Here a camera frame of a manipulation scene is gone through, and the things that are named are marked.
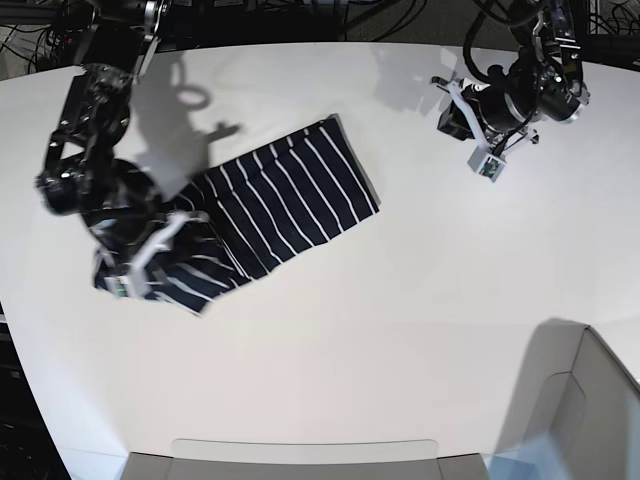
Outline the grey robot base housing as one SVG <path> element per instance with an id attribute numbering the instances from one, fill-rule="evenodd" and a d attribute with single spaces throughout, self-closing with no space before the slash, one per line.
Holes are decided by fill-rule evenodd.
<path id="1" fill-rule="evenodd" d="M 533 332 L 505 413 L 483 393 L 498 374 L 447 377 L 420 439 L 268 444 L 179 439 L 132 453 L 126 479 L 635 479 L 639 385 L 600 332 L 560 319 Z"/>

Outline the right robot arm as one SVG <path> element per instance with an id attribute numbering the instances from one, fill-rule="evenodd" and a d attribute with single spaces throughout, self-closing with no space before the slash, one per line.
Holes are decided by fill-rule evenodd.
<path id="1" fill-rule="evenodd" d="M 187 260 L 207 215 L 185 194 L 210 165 L 210 135 L 189 115 L 210 104 L 179 55 L 193 5 L 94 1 L 35 185 L 47 209 L 76 215 L 96 244 L 99 288 L 144 296 Z"/>

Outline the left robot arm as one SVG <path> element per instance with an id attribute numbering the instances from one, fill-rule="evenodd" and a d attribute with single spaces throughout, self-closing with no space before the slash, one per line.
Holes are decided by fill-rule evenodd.
<path id="1" fill-rule="evenodd" d="M 576 40 L 568 1 L 478 1 L 479 12 L 462 45 L 464 65 L 472 82 L 449 82 L 440 77 L 431 83 L 445 92 L 459 90 L 463 109 L 452 102 L 441 114 L 438 130 L 457 140 L 475 137 L 475 120 L 489 151 L 499 155 L 513 146 L 514 136 L 529 133 L 531 124 L 544 118 L 574 121 L 589 103 L 584 82 L 581 47 Z M 481 70 L 472 56 L 473 43 L 484 22 L 491 19 L 508 28 L 519 45 L 518 56 L 508 69 L 494 64 Z"/>

